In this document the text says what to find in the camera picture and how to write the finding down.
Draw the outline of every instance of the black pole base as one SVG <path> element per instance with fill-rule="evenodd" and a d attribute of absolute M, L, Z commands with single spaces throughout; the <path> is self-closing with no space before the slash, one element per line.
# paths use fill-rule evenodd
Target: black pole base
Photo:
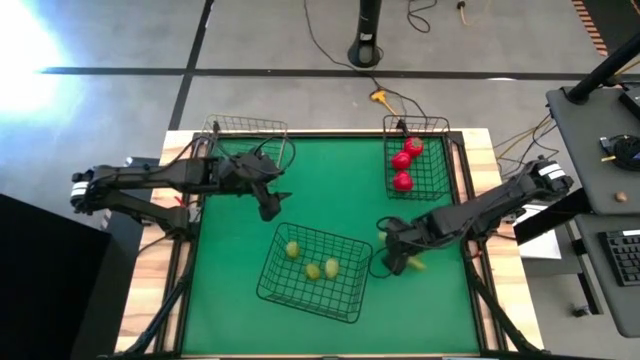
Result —
<path fill-rule="evenodd" d="M 378 65 L 378 62 L 380 62 L 380 50 L 376 46 L 374 39 L 360 40 L 360 36 L 358 36 L 347 52 L 349 62 L 361 68 L 370 68 Z"/>

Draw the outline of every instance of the yellow fruit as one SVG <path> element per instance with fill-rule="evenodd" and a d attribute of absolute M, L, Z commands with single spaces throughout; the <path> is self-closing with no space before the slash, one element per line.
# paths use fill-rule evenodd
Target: yellow fruit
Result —
<path fill-rule="evenodd" d="M 409 266 L 419 271 L 423 271 L 427 269 L 427 265 L 425 265 L 422 262 L 422 260 L 418 259 L 415 256 L 409 256 L 409 259 L 407 260 L 407 264 L 409 264 Z"/>
<path fill-rule="evenodd" d="M 285 251 L 287 252 L 287 256 L 289 258 L 295 259 L 298 257 L 298 255 L 300 255 L 300 246 L 298 246 L 298 243 L 295 241 L 289 241 Z"/>
<path fill-rule="evenodd" d="M 308 264 L 304 268 L 304 272 L 307 274 L 309 280 L 318 280 L 320 278 L 320 268 L 316 264 Z"/>
<path fill-rule="evenodd" d="M 324 264 L 324 273 L 327 275 L 327 278 L 335 278 L 338 276 L 338 271 L 340 271 L 340 264 L 338 263 L 338 260 L 329 258 L 329 260 Z"/>

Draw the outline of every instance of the concrete floor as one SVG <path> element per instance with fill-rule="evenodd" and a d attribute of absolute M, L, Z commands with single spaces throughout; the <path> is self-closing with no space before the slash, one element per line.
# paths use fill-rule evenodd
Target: concrete floor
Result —
<path fill-rule="evenodd" d="M 339 60 L 355 36 L 357 1 L 308 0 L 318 40 Z M 72 214 L 70 176 L 127 156 L 157 156 L 181 76 L 33 75 L 48 66 L 184 68 L 204 0 L 6 0 L 0 5 L 0 192 L 96 226 Z M 472 1 L 469 16 L 483 3 Z M 455 1 L 426 12 L 432 32 L 406 22 L 406 2 L 383 3 L 382 70 L 588 72 L 602 60 L 570 0 L 494 0 L 475 27 Z M 14 34 L 25 34 L 17 41 Z M 216 0 L 199 68 L 334 69 L 308 38 L 300 0 Z M 571 82 L 382 79 L 452 127 L 486 127 L 494 143 L 546 115 L 544 94 Z M 290 128 L 373 128 L 386 114 L 367 79 L 195 77 L 180 129 L 208 113 L 284 120 Z M 543 142 L 575 175 L 557 131 Z M 513 150 L 517 156 L 522 144 Z M 532 151 L 527 159 L 544 153 Z M 640 340 L 617 334 L 609 315 L 571 318 L 582 303 L 577 279 L 531 279 L 542 335 L 553 352 L 631 359 Z"/>

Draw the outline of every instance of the paper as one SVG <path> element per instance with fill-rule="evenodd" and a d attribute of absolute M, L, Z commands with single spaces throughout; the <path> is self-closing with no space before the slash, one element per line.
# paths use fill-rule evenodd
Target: paper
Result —
<path fill-rule="evenodd" d="M 547 207 L 542 205 L 525 205 L 522 208 L 525 209 L 526 212 L 516 219 L 514 225 L 532 217 Z M 558 247 L 558 239 L 556 238 L 556 232 L 554 230 L 547 231 L 537 238 L 529 240 L 520 245 L 519 248 L 520 256 L 523 258 L 562 259 L 560 248 Z"/>

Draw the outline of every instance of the black wire basket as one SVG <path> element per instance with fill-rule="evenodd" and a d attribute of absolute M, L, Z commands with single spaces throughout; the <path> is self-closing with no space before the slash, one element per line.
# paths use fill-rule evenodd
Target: black wire basket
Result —
<path fill-rule="evenodd" d="M 449 176 L 445 158 L 444 142 L 433 133 L 449 131 L 449 121 L 442 117 L 385 116 L 383 119 L 384 176 L 387 196 L 391 199 L 437 200 L 449 193 Z M 413 180 L 411 191 L 396 191 L 393 178 L 397 171 L 391 165 L 395 154 L 404 150 L 408 137 L 422 140 L 422 154 L 413 158 L 406 171 Z"/>
<path fill-rule="evenodd" d="M 295 157 L 287 130 L 287 123 L 283 121 L 210 114 L 204 121 L 201 134 L 208 138 L 209 155 L 227 156 L 260 149 L 280 170 L 284 170 Z M 269 182 L 269 188 L 275 189 L 277 181 Z"/>
<path fill-rule="evenodd" d="M 290 259 L 286 246 L 298 243 L 300 254 Z M 281 223 L 276 229 L 256 292 L 258 297 L 294 309 L 346 323 L 360 316 L 372 248 L 368 243 L 343 236 Z M 334 279 L 324 275 L 329 258 L 338 261 Z M 316 264 L 322 275 L 310 280 L 307 264 Z"/>

